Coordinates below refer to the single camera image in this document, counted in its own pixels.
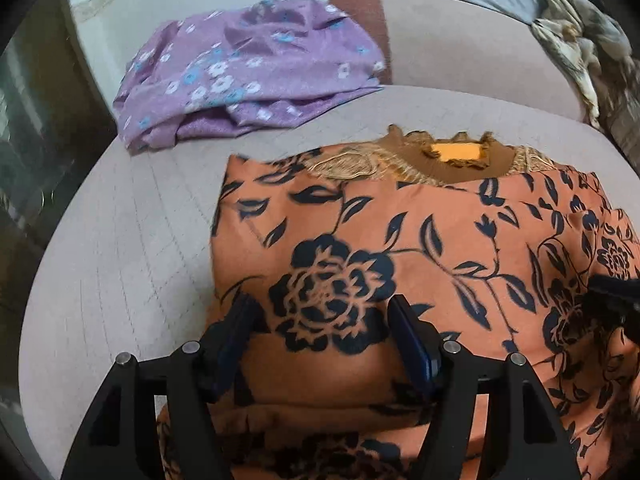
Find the orange black floral blouse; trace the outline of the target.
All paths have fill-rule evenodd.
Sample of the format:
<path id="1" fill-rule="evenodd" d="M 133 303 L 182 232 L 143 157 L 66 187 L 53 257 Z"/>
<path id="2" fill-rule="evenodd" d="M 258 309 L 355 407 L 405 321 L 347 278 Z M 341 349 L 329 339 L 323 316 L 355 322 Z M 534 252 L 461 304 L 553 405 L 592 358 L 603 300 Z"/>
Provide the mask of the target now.
<path id="1" fill-rule="evenodd" d="M 487 144 L 483 170 L 438 162 L 424 132 L 277 162 L 233 155 L 212 229 L 220 321 L 260 304 L 231 390 L 210 408 L 238 479 L 399 479 L 430 412 L 400 362 L 386 306 L 471 352 L 521 352 L 580 473 L 629 455 L 639 348 L 585 311 L 590 278 L 633 280 L 639 237 L 594 174 Z"/>

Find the cream brown floral blanket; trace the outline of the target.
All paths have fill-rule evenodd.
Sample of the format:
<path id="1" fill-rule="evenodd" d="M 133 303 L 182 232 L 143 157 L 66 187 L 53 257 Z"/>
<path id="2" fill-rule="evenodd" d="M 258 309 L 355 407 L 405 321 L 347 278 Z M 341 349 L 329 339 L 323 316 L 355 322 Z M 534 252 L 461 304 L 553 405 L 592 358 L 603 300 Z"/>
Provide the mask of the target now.
<path id="1" fill-rule="evenodd" d="M 582 99 L 586 123 L 602 130 L 615 95 L 634 79 L 631 43 L 620 23 L 590 0 L 546 0 L 534 37 Z"/>

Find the purple floral garment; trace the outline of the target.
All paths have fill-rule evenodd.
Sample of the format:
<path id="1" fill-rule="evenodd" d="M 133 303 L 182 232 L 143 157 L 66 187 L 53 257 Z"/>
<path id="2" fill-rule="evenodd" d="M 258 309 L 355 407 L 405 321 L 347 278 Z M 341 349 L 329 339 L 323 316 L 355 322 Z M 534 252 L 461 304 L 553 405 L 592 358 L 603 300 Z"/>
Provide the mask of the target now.
<path id="1" fill-rule="evenodd" d="M 130 152 L 193 138 L 296 128 L 375 92 L 384 54 L 347 13 L 321 0 L 262 0 L 160 26 L 115 96 Z"/>

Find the pink sofa bolster cushion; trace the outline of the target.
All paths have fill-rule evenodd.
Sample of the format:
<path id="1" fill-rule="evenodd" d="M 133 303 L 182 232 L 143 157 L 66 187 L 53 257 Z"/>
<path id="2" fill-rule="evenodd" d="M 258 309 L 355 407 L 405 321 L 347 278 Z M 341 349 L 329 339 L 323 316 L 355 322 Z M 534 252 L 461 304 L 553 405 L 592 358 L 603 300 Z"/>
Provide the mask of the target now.
<path id="1" fill-rule="evenodd" d="M 378 44 L 383 84 L 487 96 L 584 122 L 567 80 L 514 18 L 459 0 L 330 0 Z"/>

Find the wooden glass door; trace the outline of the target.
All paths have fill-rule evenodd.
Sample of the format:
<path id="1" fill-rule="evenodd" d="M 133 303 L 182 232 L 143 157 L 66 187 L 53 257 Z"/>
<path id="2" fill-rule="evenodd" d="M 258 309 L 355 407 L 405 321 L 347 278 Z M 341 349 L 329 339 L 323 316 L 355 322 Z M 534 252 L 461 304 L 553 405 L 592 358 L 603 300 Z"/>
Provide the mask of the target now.
<path id="1" fill-rule="evenodd" d="M 1 53 L 1 400 L 17 403 L 32 281 L 115 123 L 81 52 L 68 0 L 37 0 Z"/>

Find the pink quilted mattress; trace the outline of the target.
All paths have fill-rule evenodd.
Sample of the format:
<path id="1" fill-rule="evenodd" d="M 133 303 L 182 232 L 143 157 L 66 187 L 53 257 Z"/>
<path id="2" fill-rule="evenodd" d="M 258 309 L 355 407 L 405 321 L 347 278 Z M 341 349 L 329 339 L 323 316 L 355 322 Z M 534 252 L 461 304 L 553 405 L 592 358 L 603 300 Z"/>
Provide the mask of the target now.
<path id="1" fill-rule="evenodd" d="M 115 356 L 153 359 L 201 333 L 213 300 L 209 230 L 228 158 L 277 160 L 372 140 L 389 125 L 438 138 L 491 132 L 594 172 L 616 207 L 639 214 L 639 179 L 599 131 L 472 94 L 403 86 L 341 105 L 294 130 L 184 141 L 130 155 L 113 142 L 70 202 L 25 311 L 18 383 L 36 451 L 58 477 Z"/>

